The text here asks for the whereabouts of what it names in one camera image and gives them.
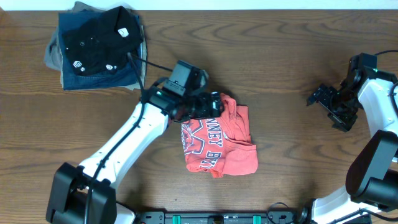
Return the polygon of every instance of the blue denim cloth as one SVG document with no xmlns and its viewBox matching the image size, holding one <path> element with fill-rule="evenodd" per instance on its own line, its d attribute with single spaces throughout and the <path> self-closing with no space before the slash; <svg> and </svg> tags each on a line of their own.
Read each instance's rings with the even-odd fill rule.
<svg viewBox="0 0 398 224">
<path fill-rule="evenodd" d="M 63 89 L 64 90 L 88 90 L 97 88 L 110 88 L 117 86 L 128 86 L 137 82 L 136 71 L 127 63 L 124 68 L 112 74 L 108 71 L 99 72 L 91 76 L 75 75 L 72 65 L 65 57 L 65 43 L 62 39 L 62 34 L 66 31 L 79 28 L 85 22 L 92 18 L 97 18 L 101 15 L 100 12 L 82 11 L 78 13 L 60 13 L 59 14 L 59 32 L 58 38 L 60 42 L 62 57 L 62 74 L 63 74 Z M 138 22 L 139 17 L 132 17 L 131 22 Z M 137 54 L 141 57 L 141 51 L 137 49 Z M 141 69 L 141 61 L 135 60 L 134 64 Z"/>
</svg>

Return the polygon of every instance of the white wall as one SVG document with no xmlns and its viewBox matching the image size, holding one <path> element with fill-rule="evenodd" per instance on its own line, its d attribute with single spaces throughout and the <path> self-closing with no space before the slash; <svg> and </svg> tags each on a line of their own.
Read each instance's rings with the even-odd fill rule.
<svg viewBox="0 0 398 224">
<path fill-rule="evenodd" d="M 4 10 L 66 10 L 74 0 L 0 0 Z M 109 9 L 118 0 L 82 0 Z M 125 0 L 137 10 L 398 9 L 398 0 Z"/>
</svg>

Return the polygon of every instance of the green strip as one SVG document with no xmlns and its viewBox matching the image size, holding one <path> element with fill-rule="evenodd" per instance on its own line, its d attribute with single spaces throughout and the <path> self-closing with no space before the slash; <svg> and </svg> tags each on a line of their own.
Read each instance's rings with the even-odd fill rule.
<svg viewBox="0 0 398 224">
<path fill-rule="evenodd" d="M 253 215 L 253 224 L 261 224 L 261 216 Z"/>
<path fill-rule="evenodd" d="M 174 215 L 173 216 L 173 224 L 181 224 L 181 216 Z"/>
</svg>

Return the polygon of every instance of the red shirt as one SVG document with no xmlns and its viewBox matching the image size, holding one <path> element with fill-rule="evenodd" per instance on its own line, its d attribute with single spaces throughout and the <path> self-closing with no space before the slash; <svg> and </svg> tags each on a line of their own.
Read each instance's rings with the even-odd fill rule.
<svg viewBox="0 0 398 224">
<path fill-rule="evenodd" d="M 187 169 L 211 172 L 213 177 L 252 174 L 257 170 L 256 145 L 251 144 L 247 106 L 236 106 L 221 94 L 224 111 L 219 118 L 192 119 L 181 125 Z"/>
</svg>

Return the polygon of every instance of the stack of folded clothes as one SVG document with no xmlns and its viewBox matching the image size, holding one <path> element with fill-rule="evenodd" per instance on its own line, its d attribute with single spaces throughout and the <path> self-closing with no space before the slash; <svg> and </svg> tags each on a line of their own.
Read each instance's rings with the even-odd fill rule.
<svg viewBox="0 0 398 224">
<path fill-rule="evenodd" d="M 139 88 L 136 73 L 145 82 L 146 64 L 135 60 L 131 67 L 128 52 L 146 60 L 144 29 L 137 15 L 122 6 L 101 11 L 76 2 L 70 12 L 59 14 L 44 62 L 61 71 L 64 90 L 133 90 Z"/>
</svg>

